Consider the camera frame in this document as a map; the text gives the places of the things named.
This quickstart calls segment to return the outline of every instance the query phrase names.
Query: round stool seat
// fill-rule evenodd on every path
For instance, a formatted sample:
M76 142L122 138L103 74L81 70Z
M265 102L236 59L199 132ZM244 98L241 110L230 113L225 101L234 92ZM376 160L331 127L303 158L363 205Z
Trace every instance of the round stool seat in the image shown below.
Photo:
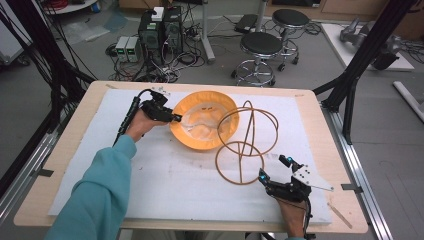
M280 9L272 14L272 21L280 27L302 28L309 23L309 18L296 10Z
M278 38L263 32L244 35L240 45L244 51L261 58L276 57L283 48Z

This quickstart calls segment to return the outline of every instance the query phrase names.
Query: metal stool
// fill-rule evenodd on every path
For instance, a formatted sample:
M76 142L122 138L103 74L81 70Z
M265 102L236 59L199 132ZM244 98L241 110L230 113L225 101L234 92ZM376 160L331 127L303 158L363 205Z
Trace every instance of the metal stool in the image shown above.
M242 37L240 48L243 52L253 55L255 59L240 63L233 71L231 77L237 78L237 86L241 81L255 86L263 86L267 83L274 86L274 72L262 60L279 56L283 49L280 40L269 33L253 32Z
M281 42L283 43L283 51L281 51L281 56L283 56L283 63L278 66L278 70L283 71L284 67L286 66L285 61L287 56L296 54L296 57L293 59L292 63L297 64L299 61L298 46L292 40L287 39L289 31L303 29L305 25L309 23L309 18L305 14L296 10L280 9L272 14L272 21L275 23L275 25L284 29L283 32L280 33Z

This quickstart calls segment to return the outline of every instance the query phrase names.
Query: grey floor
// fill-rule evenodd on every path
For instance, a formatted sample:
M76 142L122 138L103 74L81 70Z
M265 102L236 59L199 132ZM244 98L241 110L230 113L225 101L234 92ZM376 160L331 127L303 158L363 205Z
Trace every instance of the grey floor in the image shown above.
M87 22L90 27L103 26L115 18L116 29L93 42L80 42L72 47L98 79L107 80L113 63L105 49L119 36L137 33L138 22L122 19L116 11L99 14L88 11L62 16L63 24ZM209 35L234 35L233 26L210 20L210 29L219 24L220 31ZM240 37L209 38L216 61L181 72L177 83L235 85L230 77L234 67L250 58L239 48ZM298 65L287 64L283 72L275 71L274 88L314 89L339 76L344 67L326 37L304 34L296 40L301 55ZM62 41L58 45L65 52ZM352 140L370 185L394 239L424 238L424 125L393 87L402 81L419 101L424 101L424 65L403 54L415 67L412 72L366 71L357 86ZM276 69L281 59L269 60ZM0 176L19 154L50 109L49 87L34 65L10 66L0 72ZM324 100L328 92L317 96ZM1 239L42 239L45 228L26 228L13 224L20 201L0 226ZM365 234L317 234L318 239L375 239L372 229ZM249 239L258 239L253 234Z

